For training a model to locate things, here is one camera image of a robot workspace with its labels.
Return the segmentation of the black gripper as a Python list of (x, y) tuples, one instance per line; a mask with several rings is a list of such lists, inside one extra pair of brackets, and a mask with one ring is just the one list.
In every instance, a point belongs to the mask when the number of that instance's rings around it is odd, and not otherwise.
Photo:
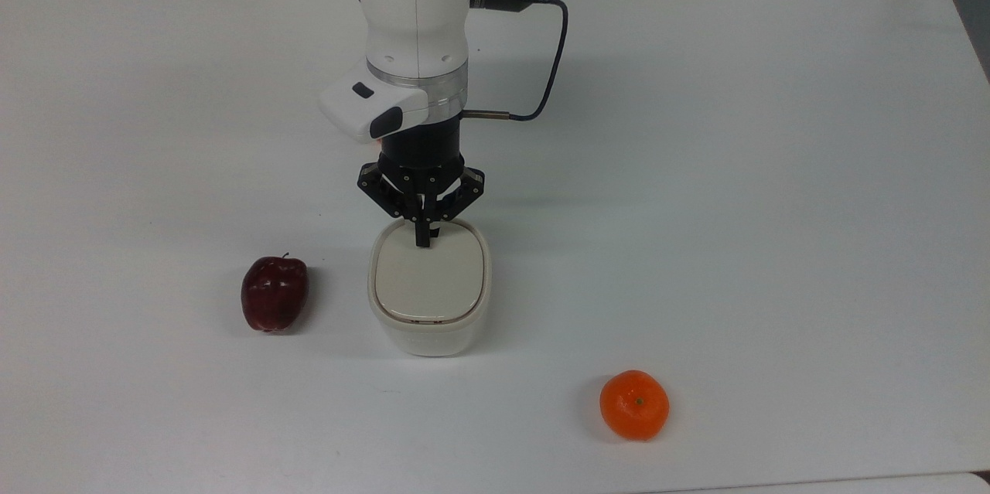
[(368, 198), (392, 218), (413, 223), (416, 247), (426, 248), (441, 222), (452, 222), (484, 194), (485, 175), (464, 164), (460, 125), (460, 118), (450, 118), (388, 135), (379, 160), (358, 173), (357, 186)]

